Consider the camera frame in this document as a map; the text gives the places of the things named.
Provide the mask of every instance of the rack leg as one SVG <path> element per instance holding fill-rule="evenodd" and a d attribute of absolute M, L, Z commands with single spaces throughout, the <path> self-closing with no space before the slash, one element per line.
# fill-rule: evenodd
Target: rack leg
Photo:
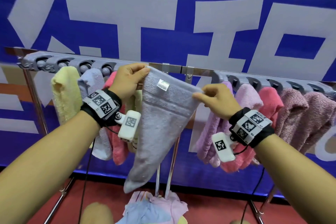
<path fill-rule="evenodd" d="M 258 222 L 258 224 L 264 224 L 260 214 L 259 214 L 259 211 L 257 210 L 257 208 L 255 207 L 254 203 L 252 200 L 248 200 L 248 203 L 250 205 L 250 208 L 252 210 L 252 213 L 254 215 L 254 218 L 256 219 L 256 221 Z"/>
<path fill-rule="evenodd" d="M 69 190 L 71 189 L 72 185 L 74 184 L 75 179 L 71 178 L 70 182 L 68 183 L 68 185 L 66 186 L 66 188 L 61 191 L 61 196 L 58 199 L 56 205 L 54 206 L 54 208 L 51 210 L 51 212 L 49 213 L 47 219 L 44 221 L 43 224 L 48 224 L 51 222 L 51 220 L 53 219 L 54 214 L 56 213 L 58 207 L 61 205 L 62 201 L 64 200 L 65 196 L 67 195 L 67 193 L 69 192 Z"/>
<path fill-rule="evenodd" d="M 177 149 L 179 148 L 179 142 L 180 142 L 180 137 L 177 138 L 175 142 L 175 146 L 174 146 L 173 158 L 171 160 L 169 176 L 168 176 L 168 181 L 167 181 L 165 199 L 168 199 L 168 195 L 170 191 L 170 184 L 171 184 L 171 179 L 173 178 L 173 172 L 174 172 L 174 166 L 175 166 L 175 161 L 176 161 Z"/>
<path fill-rule="evenodd" d="M 37 95 L 36 87 L 33 81 L 33 78 L 30 74 L 30 71 L 27 69 L 23 69 L 24 78 L 26 79 L 26 83 L 28 86 L 29 93 L 31 95 L 31 99 L 33 100 L 34 109 L 37 115 L 37 122 L 39 124 L 39 133 L 43 136 L 48 134 L 47 123 L 44 118 L 43 110 L 40 104 L 40 99 Z"/>
<path fill-rule="evenodd" d="M 277 191 L 278 191 L 278 188 L 275 185 L 273 185 L 273 187 L 271 188 L 271 191 L 268 193 L 266 200 L 260 206 L 260 209 L 258 211 L 260 214 L 264 214 L 263 209 L 265 208 L 266 205 L 268 205 L 271 202 L 272 198 L 274 197 Z"/>
<path fill-rule="evenodd" d="M 159 188 L 160 188 L 160 169 L 161 169 L 161 164 L 157 168 L 156 171 L 156 181 L 155 181 L 155 196 L 159 196 Z"/>

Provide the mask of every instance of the metal bar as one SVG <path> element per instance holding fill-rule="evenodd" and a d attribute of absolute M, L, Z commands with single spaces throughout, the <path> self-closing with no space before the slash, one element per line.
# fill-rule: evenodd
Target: metal bar
<path fill-rule="evenodd" d="M 156 171 L 156 181 L 155 181 L 155 196 L 159 196 L 159 189 L 160 189 L 160 169 L 161 169 L 161 164 L 157 168 Z"/>
<path fill-rule="evenodd" d="M 254 218 L 256 219 L 256 221 L 258 222 L 258 224 L 264 224 L 263 219 L 260 217 L 259 211 L 255 207 L 253 201 L 249 199 L 247 202 L 249 203 L 250 208 L 252 210 L 252 213 L 254 215 Z"/>
<path fill-rule="evenodd" d="M 179 148 L 179 142 L 180 142 L 180 137 L 177 138 L 175 142 L 175 146 L 174 146 L 173 158 L 171 160 L 169 176 L 168 176 L 168 181 L 167 181 L 165 199 L 168 199 L 168 195 L 170 191 L 170 184 L 171 184 L 171 179 L 173 178 L 173 172 L 174 172 L 174 166 L 175 166 L 175 161 L 176 161 L 177 149 Z"/>
<path fill-rule="evenodd" d="M 270 192 L 268 193 L 266 200 L 263 202 L 263 204 L 260 206 L 260 209 L 258 210 L 260 214 L 264 214 L 263 209 L 265 208 L 266 205 L 268 205 L 271 202 L 272 198 L 274 197 L 277 191 L 278 188 L 275 185 L 273 185 Z"/>
<path fill-rule="evenodd" d="M 42 106 L 40 103 L 40 99 L 37 95 L 37 91 L 36 91 L 33 78 L 29 70 L 27 69 L 22 69 L 22 70 L 23 70 L 24 78 L 26 79 L 26 82 L 27 82 L 27 86 L 28 86 L 29 93 L 31 95 L 31 99 L 34 104 L 35 112 L 37 115 L 37 122 L 39 124 L 39 133 L 42 134 L 43 136 L 46 136 L 48 134 L 48 127 L 47 127 L 47 123 L 44 118 Z"/>
<path fill-rule="evenodd" d="M 65 196 L 67 195 L 68 191 L 71 189 L 73 183 L 74 183 L 75 179 L 71 178 L 71 180 L 69 181 L 68 185 L 66 186 L 64 192 L 62 192 L 60 198 L 58 199 L 56 205 L 53 207 L 53 209 L 51 210 L 51 212 L 49 213 L 47 219 L 44 221 L 43 224 L 48 224 L 51 222 L 51 220 L 54 217 L 54 214 L 56 213 L 58 207 L 60 206 L 60 204 L 62 203 L 62 201 L 64 200 Z"/>

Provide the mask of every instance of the fabric tag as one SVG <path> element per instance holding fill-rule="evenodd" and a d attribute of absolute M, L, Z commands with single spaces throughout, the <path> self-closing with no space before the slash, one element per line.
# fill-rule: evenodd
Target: fabric tag
<path fill-rule="evenodd" d="M 159 82 L 157 83 L 157 86 L 164 90 L 167 91 L 168 87 L 169 87 L 169 83 L 165 82 L 164 80 L 160 79 Z"/>

